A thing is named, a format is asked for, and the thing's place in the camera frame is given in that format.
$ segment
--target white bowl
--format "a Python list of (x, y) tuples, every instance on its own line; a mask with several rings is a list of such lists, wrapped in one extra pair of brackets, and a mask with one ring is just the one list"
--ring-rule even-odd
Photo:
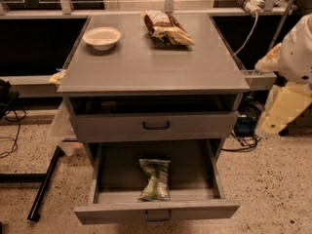
[(107, 51), (115, 46), (120, 37), (121, 33), (116, 28), (97, 27), (87, 31), (82, 39), (98, 51)]

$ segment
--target drawer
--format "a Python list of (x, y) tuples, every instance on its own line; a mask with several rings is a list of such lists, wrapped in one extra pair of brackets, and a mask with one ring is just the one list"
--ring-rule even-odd
[[(147, 185), (139, 159), (171, 160), (170, 201), (141, 202)], [(208, 140), (100, 144), (88, 206), (75, 214), (83, 224), (228, 218), (238, 201), (224, 198)]]
[(238, 113), (76, 115), (70, 121), (79, 141), (141, 141), (228, 137)]

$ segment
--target gray cabinet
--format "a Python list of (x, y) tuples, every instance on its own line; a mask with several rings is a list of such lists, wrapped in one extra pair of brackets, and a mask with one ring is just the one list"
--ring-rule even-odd
[[(139, 14), (93, 16), (122, 40), (107, 53), (80, 42), (58, 91), (94, 166), (83, 224), (231, 217), (216, 161), (249, 90), (211, 19), (176, 14), (194, 47), (151, 39)], [(171, 160), (170, 201), (141, 202), (141, 158)]]

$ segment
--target terrazzo floor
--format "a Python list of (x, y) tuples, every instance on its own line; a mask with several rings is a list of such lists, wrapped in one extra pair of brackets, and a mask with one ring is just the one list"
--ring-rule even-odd
[[(0, 159), (0, 173), (45, 173), (56, 149), (51, 138), (55, 110), (27, 111), (21, 121), (19, 149)], [(14, 137), (16, 123), (0, 121), (0, 137)], [(228, 219), (82, 225), (73, 209), (88, 202), (93, 168), (77, 150), (58, 160), (38, 222), (27, 221), (38, 184), (0, 184), (3, 234), (25, 233), (312, 233), (312, 130), (290, 131), (263, 139), (251, 152), (222, 152), (217, 166), (226, 199), (241, 207)], [(1, 139), (0, 152), (12, 143)], [(238, 147), (230, 137), (224, 147)]]

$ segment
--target plastic bag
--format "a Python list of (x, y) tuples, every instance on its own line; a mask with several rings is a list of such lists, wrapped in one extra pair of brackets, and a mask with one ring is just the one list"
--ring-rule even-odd
[(139, 164), (148, 178), (148, 184), (139, 199), (144, 201), (170, 200), (168, 171), (171, 161), (140, 159)]
[(171, 14), (141, 11), (140, 15), (152, 37), (172, 45), (194, 45), (189, 34)]

